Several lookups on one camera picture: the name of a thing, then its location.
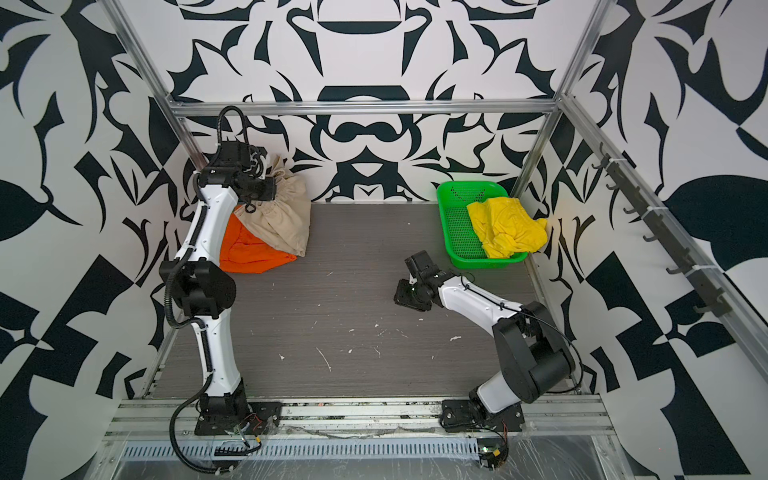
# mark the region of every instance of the black mounting plate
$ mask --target black mounting plate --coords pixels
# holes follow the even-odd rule
[[[395,291],[395,303],[400,306],[413,308],[419,312],[428,312],[432,309],[432,301],[429,300],[428,296],[426,301],[419,299],[419,295],[416,294],[415,290],[419,288],[423,289],[425,287],[419,284],[411,285],[408,280],[400,279],[397,283],[397,291]]]
[[[251,425],[255,426],[249,433],[254,435],[261,435],[266,430],[267,426],[280,424],[280,413],[283,411],[283,404],[280,402],[248,402],[251,411],[259,417],[259,420],[254,420]]]
[[[482,422],[478,422],[477,414],[473,414],[473,410],[476,408],[472,407],[470,400],[443,400],[440,418],[445,431],[449,433],[470,432],[477,430],[477,427],[474,426],[476,423],[481,423],[487,429],[497,432],[503,432],[504,425],[507,425],[509,432],[522,432],[525,417],[520,402],[489,416]]]
[[[249,427],[248,435],[261,435],[269,425],[280,424],[280,413],[283,409],[283,404],[280,402],[248,402],[251,412],[255,413],[259,420],[253,420],[250,424],[255,425]],[[197,425],[194,429],[195,435],[229,435],[227,432],[231,432],[235,427],[241,423],[236,416],[217,415],[215,419],[210,421],[197,420]]]

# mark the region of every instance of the black and white patterned wall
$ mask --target black and white patterned wall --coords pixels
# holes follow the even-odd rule
[[[233,102],[551,98],[594,0],[123,4],[177,100]]]
[[[192,164],[93,0],[0,2],[0,119],[2,477],[64,478],[157,356]]]
[[[551,98],[594,0],[123,2],[179,101]],[[215,151],[214,123],[190,128]],[[230,118],[231,133],[241,130]],[[253,117],[316,201],[435,200],[511,187],[540,114]]]
[[[215,118],[187,124],[206,154]],[[449,180],[490,180],[511,190],[543,114],[391,114],[250,117],[249,140],[304,177],[311,200],[435,200]],[[240,134],[227,117],[225,137]]]
[[[768,314],[765,2],[620,0],[575,89],[595,123]],[[768,385],[567,119],[524,204],[545,290],[638,478],[765,478]]]

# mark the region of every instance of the yellow cloth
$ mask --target yellow cloth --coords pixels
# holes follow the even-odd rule
[[[488,258],[535,252],[547,243],[547,219],[532,220],[517,198],[489,198],[467,205],[467,210]]]

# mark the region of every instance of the vent grille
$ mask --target vent grille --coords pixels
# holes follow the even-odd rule
[[[210,458],[214,446],[208,441],[180,442],[190,458]],[[249,459],[258,460],[343,460],[366,458],[461,458],[476,460],[475,439],[324,439],[269,440]],[[129,442],[123,460],[176,460],[169,442]]]

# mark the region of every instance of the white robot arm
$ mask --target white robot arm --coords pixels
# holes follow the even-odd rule
[[[568,339],[540,303],[504,300],[463,275],[440,270],[425,251],[408,257],[406,266],[410,278],[400,280],[395,303],[419,311],[437,304],[494,337],[501,371],[470,392],[473,424],[487,425],[520,401],[534,402],[574,371]],[[535,338],[530,346],[528,337]]]
[[[221,121],[235,110],[243,122],[245,143],[221,140]],[[219,268],[219,255],[229,217],[238,204],[247,211],[255,201],[275,198],[275,182],[265,177],[263,148],[248,144],[243,112],[226,107],[219,114],[219,151],[193,179],[198,198],[193,225],[175,258],[161,264],[165,281],[165,316],[175,328],[192,325],[197,336],[203,366],[203,387],[183,402],[171,416],[170,441],[179,459],[196,472],[216,474],[220,468],[195,465],[178,448],[174,424],[179,412],[199,401],[200,418],[196,435],[219,435],[240,431],[252,414],[235,364],[230,334],[230,308],[235,300],[234,280]],[[471,422],[441,419],[450,432],[466,426],[487,428],[519,402],[533,402],[542,393],[569,375],[574,361],[565,337],[555,329],[547,310],[538,303],[523,306],[508,302],[464,278],[440,270],[422,251],[406,259],[410,280],[400,280],[395,302],[421,311],[432,304],[454,310],[477,323],[495,339],[501,371],[469,393],[467,412]],[[183,310],[185,320],[177,321],[173,303]],[[526,336],[536,337],[528,346]],[[496,425],[507,423],[496,422]],[[243,437],[246,449],[255,452]]]

